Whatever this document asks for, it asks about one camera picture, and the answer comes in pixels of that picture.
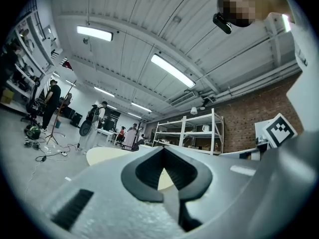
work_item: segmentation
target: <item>air vent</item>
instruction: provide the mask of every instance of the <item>air vent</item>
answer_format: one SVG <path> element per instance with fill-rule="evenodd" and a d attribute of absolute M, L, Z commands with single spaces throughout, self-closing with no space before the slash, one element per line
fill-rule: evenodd
<path fill-rule="evenodd" d="M 180 98 L 174 100 L 173 102 L 170 103 L 170 105 L 172 105 L 172 106 L 180 105 L 181 103 L 184 103 L 193 97 L 195 97 L 195 93 L 192 91 L 192 92 L 189 92 L 186 95 L 181 96 Z"/>

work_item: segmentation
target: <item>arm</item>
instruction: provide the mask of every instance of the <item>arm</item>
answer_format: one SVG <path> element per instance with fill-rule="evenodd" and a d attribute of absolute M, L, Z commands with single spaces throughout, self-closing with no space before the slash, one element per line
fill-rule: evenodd
<path fill-rule="evenodd" d="M 53 95 L 53 92 L 49 92 L 49 94 L 47 95 L 47 97 L 46 97 L 46 99 L 44 101 L 45 104 L 50 100 L 52 95 Z"/>

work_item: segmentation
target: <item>ceiling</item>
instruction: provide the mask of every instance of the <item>ceiling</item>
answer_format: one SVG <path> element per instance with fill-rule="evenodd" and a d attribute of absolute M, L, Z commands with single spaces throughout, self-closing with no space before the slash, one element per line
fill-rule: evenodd
<path fill-rule="evenodd" d="M 225 34 L 212 22 L 216 0 L 51 0 L 61 47 L 78 81 L 115 94 L 112 106 L 147 120 L 200 106 L 205 94 L 217 95 L 270 72 L 294 56 L 294 42 L 280 15 Z M 88 45 L 76 26 L 113 32 L 107 42 Z M 160 54 L 196 82 L 187 86 L 151 62 Z M 195 97 L 170 103 L 186 92 Z M 151 109 L 141 110 L 131 105 Z"/>

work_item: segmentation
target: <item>concrete floor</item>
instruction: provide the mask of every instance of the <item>concrete floor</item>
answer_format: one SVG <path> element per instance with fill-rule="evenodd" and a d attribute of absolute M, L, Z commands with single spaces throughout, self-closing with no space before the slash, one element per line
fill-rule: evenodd
<path fill-rule="evenodd" d="M 21 117 L 22 115 L 0 108 L 2 129 L 0 136 L 2 155 L 0 155 L 0 158 L 2 169 L 7 175 L 16 196 L 40 210 L 41 204 L 51 192 L 57 190 L 63 183 L 68 183 L 65 177 L 72 179 L 89 165 L 86 156 L 72 146 L 67 157 L 58 154 L 49 157 L 52 159 L 47 159 L 45 162 L 36 162 L 35 158 L 44 154 L 32 147 L 24 147 L 25 135 L 23 130 L 28 123 L 20 122 Z M 49 132 L 52 130 L 54 120 L 55 115 L 52 116 L 48 126 Z M 61 122 L 60 128 L 54 130 L 56 132 L 54 137 L 59 145 L 64 147 L 67 144 L 77 145 L 80 138 L 79 129 L 72 126 L 68 119 L 61 118 Z M 105 136 L 99 136 L 98 145 L 113 147 L 113 143 L 105 144 L 105 139 Z M 61 148 L 53 141 L 50 141 L 49 145 L 41 143 L 40 146 L 46 155 L 55 154 L 58 150 L 69 150 L 68 147 Z"/>

